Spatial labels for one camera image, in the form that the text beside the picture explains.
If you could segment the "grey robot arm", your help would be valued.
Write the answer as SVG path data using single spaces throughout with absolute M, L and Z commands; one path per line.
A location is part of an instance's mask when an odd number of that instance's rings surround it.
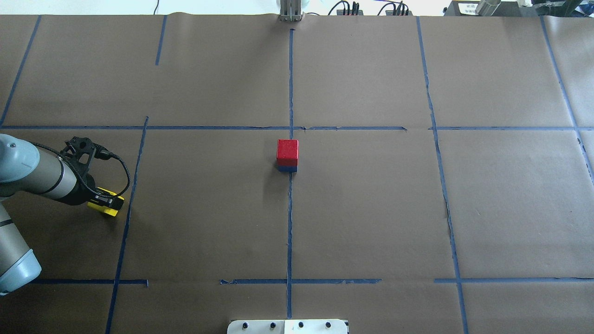
M 1 199 L 26 192 L 71 206 L 87 206 L 116 216 L 125 199 L 124 192 L 111 192 L 96 186 L 89 173 L 93 159 L 115 159 L 131 185 L 127 165 L 118 155 L 86 137 L 73 137 L 57 151 L 37 142 L 12 135 L 0 136 Z M 26 243 L 4 207 L 0 214 L 0 291 L 7 295 L 31 283 L 42 271 L 32 248 Z

